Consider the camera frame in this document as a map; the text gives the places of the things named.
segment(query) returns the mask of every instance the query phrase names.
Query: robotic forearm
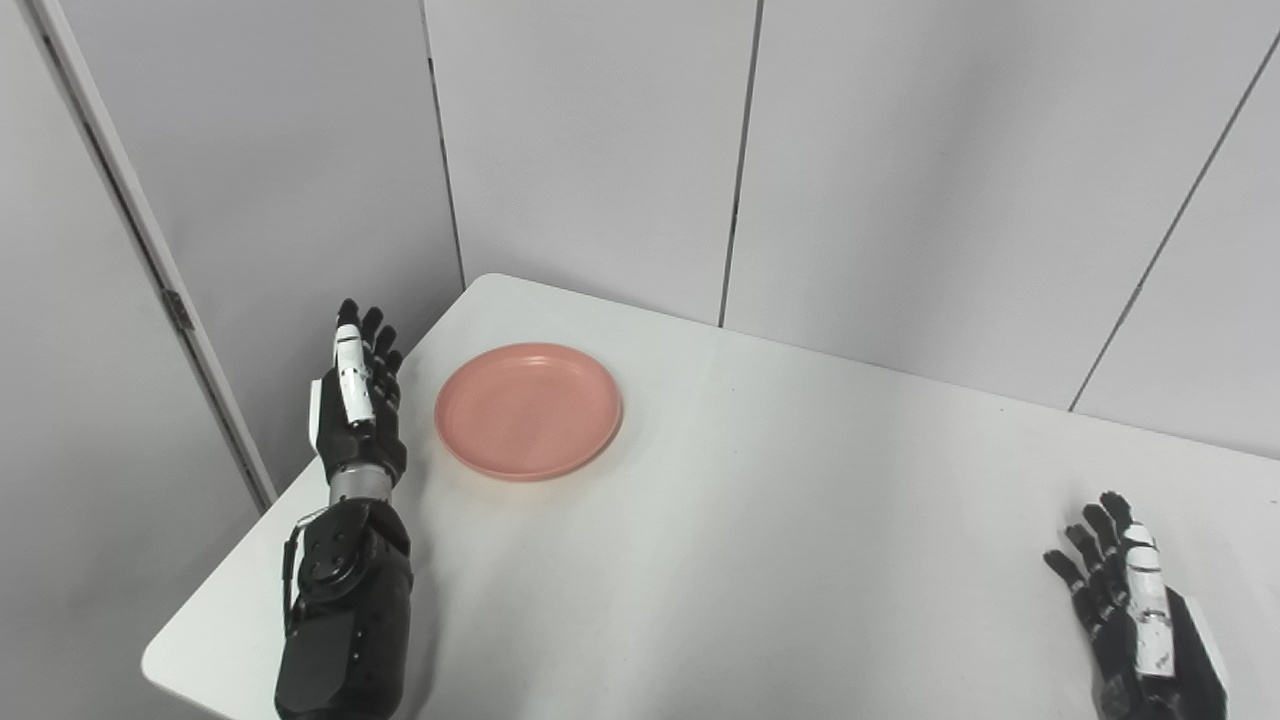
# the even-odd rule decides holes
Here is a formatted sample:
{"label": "robotic forearm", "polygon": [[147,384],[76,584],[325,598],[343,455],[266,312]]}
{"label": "robotic forearm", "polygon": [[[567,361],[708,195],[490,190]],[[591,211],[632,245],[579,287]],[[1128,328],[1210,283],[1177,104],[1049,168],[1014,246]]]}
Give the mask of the robotic forearm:
{"label": "robotic forearm", "polygon": [[[413,574],[404,524],[390,506],[404,471],[402,357],[351,300],[338,314],[334,365],[311,388],[311,439],[329,506],[294,527],[284,551],[284,653],[275,707],[285,720],[385,720],[399,705]],[[302,561],[292,597],[298,536]]]}

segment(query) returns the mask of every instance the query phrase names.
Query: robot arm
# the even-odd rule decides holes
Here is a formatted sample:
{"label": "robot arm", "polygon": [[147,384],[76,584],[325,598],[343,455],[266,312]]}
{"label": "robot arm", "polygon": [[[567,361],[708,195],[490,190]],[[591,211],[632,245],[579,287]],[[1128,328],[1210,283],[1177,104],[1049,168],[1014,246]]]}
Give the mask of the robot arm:
{"label": "robot arm", "polygon": [[1102,674],[1106,720],[1224,720],[1226,689],[1187,601],[1165,587],[1151,532],[1114,492],[1087,505],[1066,537],[1088,575],[1064,552],[1044,562],[1068,584]]}
{"label": "robot arm", "polygon": [[[390,506],[407,461],[399,441],[396,331],[351,300],[333,366],[311,386],[311,443],[330,505],[284,546],[284,653],[275,706],[285,720],[383,720],[399,705],[408,647],[410,541]],[[294,564],[301,536],[302,561]]]}

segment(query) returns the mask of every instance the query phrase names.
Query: white thumb segment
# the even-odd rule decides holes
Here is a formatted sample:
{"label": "white thumb segment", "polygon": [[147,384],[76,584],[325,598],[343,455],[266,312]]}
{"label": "white thumb segment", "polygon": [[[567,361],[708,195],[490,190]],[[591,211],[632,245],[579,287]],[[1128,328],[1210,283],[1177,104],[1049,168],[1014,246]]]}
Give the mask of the white thumb segment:
{"label": "white thumb segment", "polygon": [[347,421],[355,424],[372,420],[374,404],[369,400],[369,369],[365,368],[365,346],[360,338],[360,328],[338,327],[334,334],[334,355]]}
{"label": "white thumb segment", "polygon": [[1130,548],[1125,553],[1125,579],[1129,582],[1129,616],[1137,629],[1134,667],[1139,675],[1172,678],[1174,621],[1160,574],[1160,552],[1149,546]]}
{"label": "white thumb segment", "polygon": [[307,409],[307,437],[311,438],[311,450],[320,452],[316,443],[320,439],[320,393],[324,380],[311,380],[311,405]]}

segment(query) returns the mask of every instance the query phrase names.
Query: panel seam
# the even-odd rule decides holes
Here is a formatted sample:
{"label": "panel seam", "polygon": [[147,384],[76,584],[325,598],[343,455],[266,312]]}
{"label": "panel seam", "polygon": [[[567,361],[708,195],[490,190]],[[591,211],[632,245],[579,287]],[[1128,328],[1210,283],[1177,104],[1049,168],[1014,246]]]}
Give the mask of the panel seam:
{"label": "panel seam", "polygon": [[733,242],[737,236],[737,210],[742,196],[742,168],[746,163],[746,136],[751,127],[751,99],[755,94],[755,63],[760,55],[760,23],[764,19],[764,0],[755,3],[755,27],[751,31],[751,61],[746,68],[746,97],[742,100],[742,135],[737,146],[737,169],[733,176],[733,215],[728,222],[728,243],[724,247],[724,283],[721,287],[721,307],[717,327],[724,327],[728,309],[728,278],[733,269]]}
{"label": "panel seam", "polygon": [[1068,406],[1068,413],[1075,413],[1075,406],[1080,402],[1080,397],[1084,396],[1084,389],[1089,387],[1089,382],[1093,379],[1093,374],[1097,372],[1098,365],[1102,364],[1102,357],[1111,348],[1111,342],[1115,341],[1116,333],[1120,332],[1120,327],[1124,325],[1125,320],[1129,319],[1129,311],[1133,310],[1135,302],[1138,302],[1138,296],[1142,295],[1143,287],[1147,279],[1151,277],[1152,269],[1156,266],[1156,261],[1160,260],[1161,254],[1164,254],[1165,247],[1169,245],[1169,240],[1174,236],[1174,231],[1178,229],[1178,224],[1181,222],[1183,215],[1187,213],[1187,206],[1190,205],[1192,197],[1196,191],[1199,190],[1201,182],[1208,173],[1210,165],[1217,158],[1219,150],[1222,149],[1222,143],[1226,141],[1226,136],[1231,132],[1235,126],[1236,118],[1240,117],[1240,110],[1244,109],[1245,102],[1248,102],[1249,96],[1253,94],[1253,88],[1258,83],[1258,78],[1262,77],[1262,72],[1266,70],[1267,63],[1271,61],[1271,56],[1275,55],[1276,45],[1280,44],[1280,32],[1276,33],[1275,38],[1271,40],[1271,45],[1267,47],[1266,54],[1262,56],[1262,63],[1253,72],[1253,77],[1249,78],[1249,85],[1245,86],[1244,94],[1240,100],[1236,101],[1235,109],[1231,110],[1231,115],[1226,120],[1226,126],[1222,127],[1222,132],[1219,133],[1217,141],[1213,143],[1212,150],[1208,152],[1208,158],[1204,159],[1204,164],[1201,165],[1199,173],[1196,174],[1196,179],[1192,181],[1190,188],[1183,197],[1181,205],[1178,206],[1178,211],[1174,213],[1174,219],[1169,223],[1169,228],[1165,231],[1164,237],[1160,238],[1160,245],[1156,246],[1156,252],[1152,254],[1151,260],[1147,263],[1146,269],[1143,269],[1142,275],[1138,278],[1138,284],[1134,286],[1133,292],[1129,293],[1129,300],[1125,302],[1124,309],[1120,310],[1120,316],[1116,318],[1115,324],[1111,327],[1111,332],[1107,333],[1106,341],[1102,343],[1102,348],[1098,350],[1098,355],[1093,359],[1093,364],[1089,365],[1089,372],[1084,375],[1084,382],[1075,391],[1075,397],[1071,398],[1071,405]]}

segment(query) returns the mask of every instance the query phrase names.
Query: fingertip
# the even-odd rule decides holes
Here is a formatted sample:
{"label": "fingertip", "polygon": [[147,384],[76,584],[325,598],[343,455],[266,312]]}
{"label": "fingertip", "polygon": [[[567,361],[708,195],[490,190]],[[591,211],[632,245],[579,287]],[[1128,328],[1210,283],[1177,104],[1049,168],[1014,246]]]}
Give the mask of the fingertip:
{"label": "fingertip", "polygon": [[1062,578],[1068,584],[1080,579],[1080,570],[1061,550],[1050,550],[1041,557],[1043,557],[1044,564],[1057,573],[1057,577]]}
{"label": "fingertip", "polygon": [[1089,532],[1079,523],[1066,527],[1066,539],[1071,541],[1071,544],[1079,546],[1082,542],[1085,542],[1088,534]]}
{"label": "fingertip", "polygon": [[1107,491],[1102,493],[1098,498],[1102,506],[1107,509],[1107,512],[1115,519],[1116,524],[1121,528],[1128,527],[1133,523],[1133,515],[1129,507],[1129,501],[1125,500],[1120,493]]}
{"label": "fingertip", "polygon": [[342,301],[342,306],[338,307],[338,324],[339,325],[356,325],[360,324],[360,305],[356,301],[347,299]]}
{"label": "fingertip", "polygon": [[374,355],[387,356],[387,351],[392,348],[392,343],[396,342],[396,328],[387,325],[378,333],[378,341],[374,343]]}

